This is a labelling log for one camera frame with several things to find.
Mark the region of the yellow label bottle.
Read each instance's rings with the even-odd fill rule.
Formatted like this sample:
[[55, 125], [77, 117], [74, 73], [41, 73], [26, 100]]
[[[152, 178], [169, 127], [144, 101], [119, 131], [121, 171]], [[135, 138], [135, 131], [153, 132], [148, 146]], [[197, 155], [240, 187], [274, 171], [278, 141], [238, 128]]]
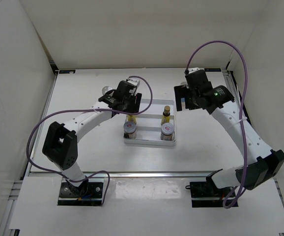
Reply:
[[169, 122], [170, 122], [170, 106], [165, 106], [162, 113], [161, 125]]
[[127, 121], [137, 124], [137, 117], [135, 115], [127, 115]]

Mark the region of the short spice jar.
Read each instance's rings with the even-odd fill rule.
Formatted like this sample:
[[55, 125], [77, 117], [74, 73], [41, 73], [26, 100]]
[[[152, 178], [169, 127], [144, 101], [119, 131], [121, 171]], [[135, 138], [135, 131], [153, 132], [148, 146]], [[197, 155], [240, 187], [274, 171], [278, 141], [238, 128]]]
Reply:
[[161, 126], [161, 140], [172, 141], [174, 135], [174, 126], [171, 123], [164, 123]]
[[136, 133], [136, 124], [133, 121], [127, 121], [123, 125], [124, 138], [125, 139], [135, 139], [137, 136]]

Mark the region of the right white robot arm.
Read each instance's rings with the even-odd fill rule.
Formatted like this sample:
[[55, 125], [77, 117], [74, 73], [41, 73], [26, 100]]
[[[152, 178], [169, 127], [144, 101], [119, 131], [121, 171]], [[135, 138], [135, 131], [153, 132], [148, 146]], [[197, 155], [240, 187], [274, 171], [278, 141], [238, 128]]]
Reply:
[[229, 134], [244, 158], [242, 166], [218, 170], [206, 178], [205, 190], [216, 197], [224, 188], [242, 185], [253, 190], [273, 178], [284, 163], [284, 152], [274, 151], [239, 114], [240, 108], [225, 86], [213, 87], [206, 71], [193, 68], [185, 73], [187, 84], [174, 87], [176, 109], [206, 110]]

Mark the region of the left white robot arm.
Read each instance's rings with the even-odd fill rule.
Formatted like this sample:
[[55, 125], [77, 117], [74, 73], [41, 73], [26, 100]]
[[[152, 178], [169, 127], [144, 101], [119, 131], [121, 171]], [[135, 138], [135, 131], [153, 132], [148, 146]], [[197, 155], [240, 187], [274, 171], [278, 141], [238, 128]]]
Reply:
[[53, 122], [46, 135], [42, 153], [53, 162], [68, 179], [70, 191], [77, 197], [87, 193], [88, 181], [77, 164], [78, 142], [100, 123], [111, 119], [116, 111], [137, 113], [142, 95], [137, 93], [140, 81], [128, 78], [120, 81], [116, 89], [107, 89], [91, 107], [64, 123]]

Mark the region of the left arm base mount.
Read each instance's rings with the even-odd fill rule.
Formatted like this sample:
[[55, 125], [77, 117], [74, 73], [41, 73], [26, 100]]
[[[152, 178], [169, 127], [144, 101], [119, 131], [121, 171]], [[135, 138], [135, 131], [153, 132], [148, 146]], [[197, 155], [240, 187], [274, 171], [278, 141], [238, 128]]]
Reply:
[[105, 203], [110, 178], [86, 180], [78, 187], [62, 181], [58, 193], [58, 206], [101, 207]]

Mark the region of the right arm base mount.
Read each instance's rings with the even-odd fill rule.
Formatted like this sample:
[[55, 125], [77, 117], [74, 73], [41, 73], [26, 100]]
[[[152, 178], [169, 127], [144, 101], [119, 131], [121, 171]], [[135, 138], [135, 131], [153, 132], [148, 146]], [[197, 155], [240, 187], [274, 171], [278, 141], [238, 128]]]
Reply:
[[231, 192], [232, 187], [213, 190], [207, 182], [190, 182], [185, 186], [190, 191], [192, 208], [223, 207], [225, 197]]

